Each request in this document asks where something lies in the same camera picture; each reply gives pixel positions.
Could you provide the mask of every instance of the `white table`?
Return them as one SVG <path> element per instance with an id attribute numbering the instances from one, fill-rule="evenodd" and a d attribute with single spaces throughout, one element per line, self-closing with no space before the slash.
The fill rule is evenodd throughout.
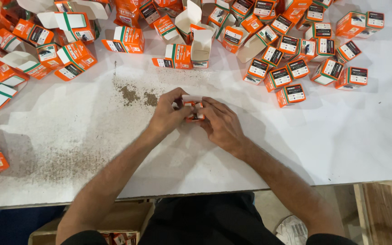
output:
<path id="1" fill-rule="evenodd" d="M 306 77 L 297 81 L 306 101 L 283 109 L 263 84 L 242 81 L 249 64 L 217 41 L 210 67 L 190 71 L 152 64 L 166 46 L 148 26 L 144 54 L 106 51 L 96 41 L 89 48 L 98 64 L 71 82 L 54 75 L 30 81 L 0 110 L 0 148 L 11 165 L 0 174 L 0 207 L 72 201 L 145 128 L 155 109 L 145 104 L 145 93 L 177 86 L 225 102 L 247 136 L 312 185 L 392 180 L 392 1 L 341 0 L 325 21 L 334 28 L 350 10 L 385 13 L 385 28 L 355 39 L 363 53 L 348 63 L 368 68 L 368 85 L 346 92 Z M 103 29 L 114 29 L 112 20 Z M 137 98 L 128 101 L 125 89 Z M 119 197 L 264 188 L 248 165 L 209 142 L 201 128 L 184 124 L 149 154 Z"/>

